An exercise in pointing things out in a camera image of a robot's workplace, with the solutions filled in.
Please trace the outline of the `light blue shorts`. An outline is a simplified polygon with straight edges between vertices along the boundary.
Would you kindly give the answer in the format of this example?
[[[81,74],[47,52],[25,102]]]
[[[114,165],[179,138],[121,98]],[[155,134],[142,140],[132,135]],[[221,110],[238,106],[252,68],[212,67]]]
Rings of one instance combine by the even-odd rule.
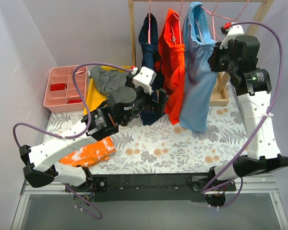
[[[207,116],[217,74],[210,70],[208,59],[215,41],[211,38],[202,3],[192,2],[183,24],[185,44],[185,85],[180,111],[180,125],[195,132],[207,130]]]

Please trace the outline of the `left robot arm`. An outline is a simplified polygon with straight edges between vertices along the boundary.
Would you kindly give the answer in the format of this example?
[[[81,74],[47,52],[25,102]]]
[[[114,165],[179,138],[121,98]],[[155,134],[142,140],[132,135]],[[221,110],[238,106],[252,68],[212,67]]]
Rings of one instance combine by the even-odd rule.
[[[52,182],[70,184],[86,192],[95,183],[93,175],[84,166],[72,167],[59,163],[59,160],[82,147],[104,140],[118,133],[119,126],[127,126],[145,107],[161,115],[167,102],[165,90],[159,90],[158,100],[145,92],[142,87],[121,87],[111,94],[100,106],[83,116],[74,126],[65,131],[66,135],[88,130],[77,138],[54,138],[38,146],[23,145],[19,148],[24,177],[34,188]]]

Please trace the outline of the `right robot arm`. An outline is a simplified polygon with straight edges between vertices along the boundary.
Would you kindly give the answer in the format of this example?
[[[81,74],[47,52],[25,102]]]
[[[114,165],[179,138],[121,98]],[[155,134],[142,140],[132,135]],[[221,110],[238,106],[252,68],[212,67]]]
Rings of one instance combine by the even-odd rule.
[[[277,146],[271,110],[271,80],[267,70],[258,68],[260,43],[251,35],[227,35],[217,42],[208,59],[213,72],[225,72],[242,107],[248,140],[227,164],[210,168],[202,193],[221,189],[236,178],[268,173],[288,167],[288,157]]]

